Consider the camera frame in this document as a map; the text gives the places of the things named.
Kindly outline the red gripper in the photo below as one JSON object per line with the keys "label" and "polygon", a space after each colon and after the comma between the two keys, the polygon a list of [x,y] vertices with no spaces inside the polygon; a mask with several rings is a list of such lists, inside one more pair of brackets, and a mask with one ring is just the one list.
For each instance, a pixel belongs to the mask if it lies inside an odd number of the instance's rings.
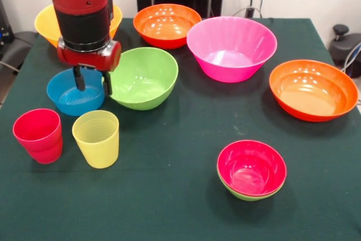
{"label": "red gripper", "polygon": [[73,75],[79,91],[86,89],[85,81],[80,70],[80,66],[84,66],[103,72],[104,93],[106,96],[112,95],[112,84],[109,72],[113,72],[120,62],[121,44],[118,41],[110,40],[105,47],[97,51],[78,52],[69,49],[65,45],[63,38],[60,37],[57,52],[60,60],[74,66]]}

